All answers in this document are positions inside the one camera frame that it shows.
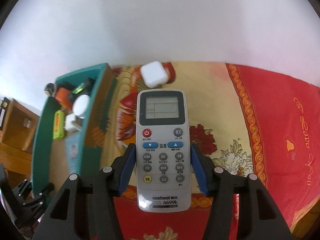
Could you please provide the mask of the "black curved device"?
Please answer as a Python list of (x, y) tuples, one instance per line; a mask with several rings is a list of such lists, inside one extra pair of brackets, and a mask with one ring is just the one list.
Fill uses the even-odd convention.
[(74, 98), (79, 97), (80, 95), (90, 95), (95, 84), (95, 79), (88, 77), (84, 82), (75, 87), (71, 91), (71, 96)]

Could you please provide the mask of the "orange digital timer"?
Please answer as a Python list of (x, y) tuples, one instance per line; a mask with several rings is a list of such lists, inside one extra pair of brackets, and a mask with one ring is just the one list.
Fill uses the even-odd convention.
[(56, 93), (55, 93), (55, 99), (57, 100), (57, 102), (61, 105), (64, 106), (68, 109), (72, 108), (72, 103), (71, 101), (68, 99), (68, 95), (70, 94), (70, 91), (61, 87), (59, 88)]

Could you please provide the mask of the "teal cardboard box tray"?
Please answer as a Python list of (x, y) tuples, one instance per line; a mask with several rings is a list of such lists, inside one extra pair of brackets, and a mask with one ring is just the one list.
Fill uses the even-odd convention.
[(107, 63), (82, 68), (55, 79), (59, 85), (87, 90), (89, 98), (78, 106), (77, 116), (54, 97), (48, 97), (35, 134), (31, 160), (31, 182), (34, 194), (49, 183), (58, 190), (73, 173), (82, 177), (100, 169), (108, 114), (117, 79)]

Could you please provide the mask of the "white orange pill bottle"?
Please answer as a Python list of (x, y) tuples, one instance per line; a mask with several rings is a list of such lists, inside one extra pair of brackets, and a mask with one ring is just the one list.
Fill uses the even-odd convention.
[(79, 96), (73, 103), (72, 112), (78, 118), (84, 119), (90, 103), (89, 95)]

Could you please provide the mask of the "red floral bed blanket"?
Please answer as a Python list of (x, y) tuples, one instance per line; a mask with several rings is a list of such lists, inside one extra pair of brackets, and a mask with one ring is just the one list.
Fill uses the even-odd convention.
[[(290, 231), (319, 201), (319, 87), (287, 75), (216, 62), (162, 63), (169, 83), (188, 105), (191, 143), (233, 175), (255, 173), (272, 195)], [(100, 166), (135, 142), (137, 94), (148, 89), (140, 67), (113, 69), (112, 94)], [(189, 210), (141, 211), (136, 177), (115, 199), (124, 239), (201, 239), (212, 198), (200, 193), (192, 174)]]

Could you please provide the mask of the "white usb wall charger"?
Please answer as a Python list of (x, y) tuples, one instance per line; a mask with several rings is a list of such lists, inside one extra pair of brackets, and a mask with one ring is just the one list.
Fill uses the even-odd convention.
[(64, 129), (67, 132), (81, 131), (82, 127), (77, 123), (76, 116), (74, 114), (66, 115)]

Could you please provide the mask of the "white air conditioner remote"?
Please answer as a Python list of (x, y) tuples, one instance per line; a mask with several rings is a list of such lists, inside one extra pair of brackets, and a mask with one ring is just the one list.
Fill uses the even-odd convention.
[(185, 93), (150, 89), (137, 97), (137, 202), (145, 212), (191, 206), (190, 134)]

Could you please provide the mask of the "blue id card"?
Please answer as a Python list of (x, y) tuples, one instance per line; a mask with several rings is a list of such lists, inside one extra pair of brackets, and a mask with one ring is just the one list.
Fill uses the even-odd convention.
[(65, 139), (65, 150), (69, 174), (80, 173), (82, 157), (82, 154), (80, 153), (80, 137), (81, 133), (76, 132), (72, 135), (69, 135)]

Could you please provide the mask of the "green orange utility cutter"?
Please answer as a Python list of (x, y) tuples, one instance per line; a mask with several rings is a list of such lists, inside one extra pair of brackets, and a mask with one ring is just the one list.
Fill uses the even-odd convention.
[(54, 114), (53, 122), (53, 140), (63, 139), (65, 137), (65, 113), (62, 110), (58, 110)]

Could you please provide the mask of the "white earbuds case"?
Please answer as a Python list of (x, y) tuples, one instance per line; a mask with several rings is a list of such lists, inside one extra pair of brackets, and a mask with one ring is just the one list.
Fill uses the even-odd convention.
[(148, 88), (155, 88), (159, 85), (163, 85), (169, 80), (165, 68), (158, 61), (153, 61), (141, 66), (140, 73)]

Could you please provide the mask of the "monkey cartoon figurine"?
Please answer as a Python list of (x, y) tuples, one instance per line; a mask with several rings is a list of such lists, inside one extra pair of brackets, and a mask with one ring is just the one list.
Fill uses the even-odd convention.
[(54, 97), (57, 91), (56, 83), (48, 83), (44, 88), (44, 92), (46, 95)]

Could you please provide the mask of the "wooden bedside cabinet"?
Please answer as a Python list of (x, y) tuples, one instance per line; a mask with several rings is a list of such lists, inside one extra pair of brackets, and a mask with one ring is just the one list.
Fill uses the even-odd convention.
[(31, 175), (31, 155), (39, 116), (15, 99), (1, 99), (1, 164), (9, 172)]

